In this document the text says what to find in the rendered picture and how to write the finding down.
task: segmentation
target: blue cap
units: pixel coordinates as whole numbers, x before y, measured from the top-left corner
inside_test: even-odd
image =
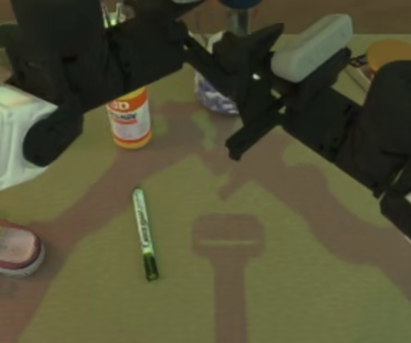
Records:
[[[220,0],[221,3],[231,9],[251,9],[259,5],[262,0]]]

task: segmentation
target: brown wall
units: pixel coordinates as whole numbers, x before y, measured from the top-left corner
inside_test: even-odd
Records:
[[[218,19],[223,18],[223,10],[214,0],[209,0],[198,12],[203,31],[217,31],[222,25]],[[263,0],[254,27],[284,22],[286,32],[295,33],[334,12],[350,14],[357,33],[411,34],[411,0]],[[0,22],[12,19],[9,0],[0,0]],[[194,28],[193,14],[187,21]]]

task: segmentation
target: orange round object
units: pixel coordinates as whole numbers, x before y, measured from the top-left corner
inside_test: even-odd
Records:
[[[404,41],[385,39],[376,41],[366,52],[370,70],[376,73],[382,66],[394,61],[411,61],[411,45]]]

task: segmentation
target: orange can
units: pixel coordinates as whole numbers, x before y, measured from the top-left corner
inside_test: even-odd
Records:
[[[143,87],[107,104],[114,142],[125,149],[145,146],[152,137],[148,89]]]

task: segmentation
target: cup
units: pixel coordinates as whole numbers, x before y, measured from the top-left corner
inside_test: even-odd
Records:
[[[10,61],[6,55],[7,46],[19,38],[20,31],[16,22],[0,24],[0,66],[10,69]]]

